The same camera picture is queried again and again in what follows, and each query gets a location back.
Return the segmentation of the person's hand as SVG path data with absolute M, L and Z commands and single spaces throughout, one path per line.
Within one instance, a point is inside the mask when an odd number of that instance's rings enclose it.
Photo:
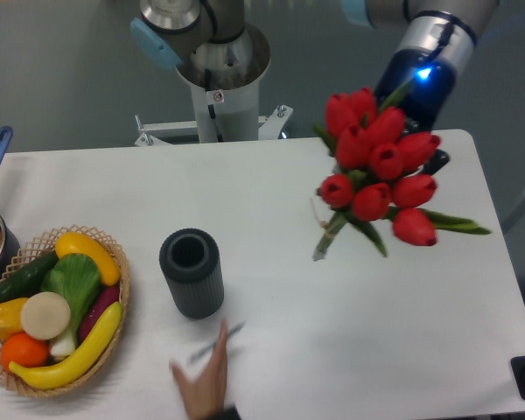
M 178 363 L 170 363 L 173 379 L 189 419 L 208 419 L 224 410 L 228 387 L 227 342 L 228 324 L 222 321 L 212 355 L 194 380 L 187 378 Z

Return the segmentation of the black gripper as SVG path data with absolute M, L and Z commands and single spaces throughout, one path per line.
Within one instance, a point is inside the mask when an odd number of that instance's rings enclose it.
M 409 133 L 432 130 L 456 84 L 457 72 L 449 64 L 438 58 L 428 61 L 427 57 L 427 52 L 417 49 L 396 52 L 374 89 L 376 99 L 382 104 L 405 82 L 414 82 L 399 104 L 406 115 Z M 433 176 L 449 162 L 450 155 L 445 150 L 436 149 L 418 173 Z

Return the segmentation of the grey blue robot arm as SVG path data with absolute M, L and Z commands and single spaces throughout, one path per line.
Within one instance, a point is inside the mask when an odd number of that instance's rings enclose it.
M 430 130 L 497 8 L 495 1 L 345 1 L 355 25 L 405 26 L 374 90 L 382 106 L 400 106 L 406 132 Z M 130 31 L 143 53 L 189 86 L 192 122 L 140 125 L 138 143 L 196 135 L 202 143 L 284 136 L 291 109 L 259 113 L 259 83 L 270 64 L 263 33 L 245 20 L 241 1 L 143 1 Z

